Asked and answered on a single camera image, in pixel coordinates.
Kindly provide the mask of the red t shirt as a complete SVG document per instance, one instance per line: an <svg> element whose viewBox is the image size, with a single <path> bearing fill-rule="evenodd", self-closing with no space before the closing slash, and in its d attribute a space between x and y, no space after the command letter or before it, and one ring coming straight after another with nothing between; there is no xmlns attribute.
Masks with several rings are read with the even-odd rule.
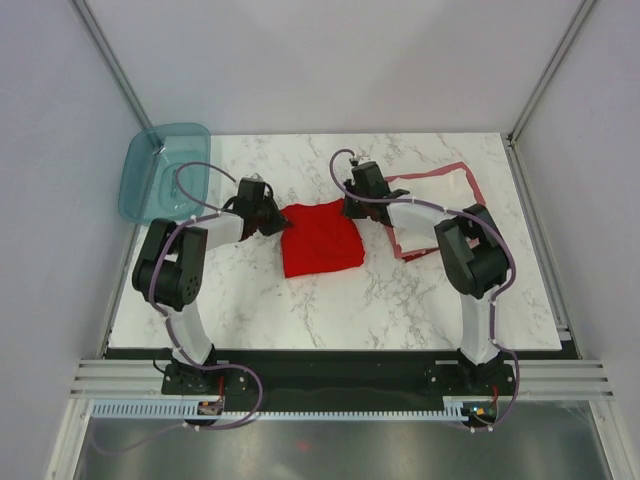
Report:
<svg viewBox="0 0 640 480"><path fill-rule="evenodd" d="M360 267L365 250L355 223L343 215L344 200L293 204L282 210L291 222L282 233L284 277L333 273Z"/></svg>

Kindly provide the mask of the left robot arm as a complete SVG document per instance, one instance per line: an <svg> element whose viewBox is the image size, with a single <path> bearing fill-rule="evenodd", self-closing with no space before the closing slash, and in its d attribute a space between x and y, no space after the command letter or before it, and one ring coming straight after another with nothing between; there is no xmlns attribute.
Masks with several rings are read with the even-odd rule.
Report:
<svg viewBox="0 0 640 480"><path fill-rule="evenodd" d="M260 177L244 177L222 209L182 223L157 218L148 227L132 285L164 320L172 356L188 365L184 379L196 392L211 392L220 378L197 305L206 255L257 232L271 236L290 226L272 187Z"/></svg>

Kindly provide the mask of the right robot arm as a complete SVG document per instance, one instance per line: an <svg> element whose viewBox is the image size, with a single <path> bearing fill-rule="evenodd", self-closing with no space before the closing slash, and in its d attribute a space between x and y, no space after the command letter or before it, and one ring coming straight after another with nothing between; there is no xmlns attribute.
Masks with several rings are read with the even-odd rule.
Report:
<svg viewBox="0 0 640 480"><path fill-rule="evenodd" d="M458 381L467 392L483 392L494 381L489 364L499 356L494 302L513 267L499 229L486 206L449 209L393 190L374 161L354 158L352 177L339 186L345 194L344 215L369 218L389 228L421 234L437 244L447 279L459 293L463 334L460 353L467 362Z"/></svg>

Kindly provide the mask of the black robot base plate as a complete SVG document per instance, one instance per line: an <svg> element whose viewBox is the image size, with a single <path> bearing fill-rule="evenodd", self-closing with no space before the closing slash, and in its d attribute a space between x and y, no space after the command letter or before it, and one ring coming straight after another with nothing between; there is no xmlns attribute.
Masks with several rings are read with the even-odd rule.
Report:
<svg viewBox="0 0 640 480"><path fill-rule="evenodd" d="M519 396L522 360L577 360L564 353L502 353L473 367L452 351L219 350L221 369L181 366L166 349L110 349L109 360L149 360L165 395L221 395L244 409L269 406L427 407L447 397Z"/></svg>

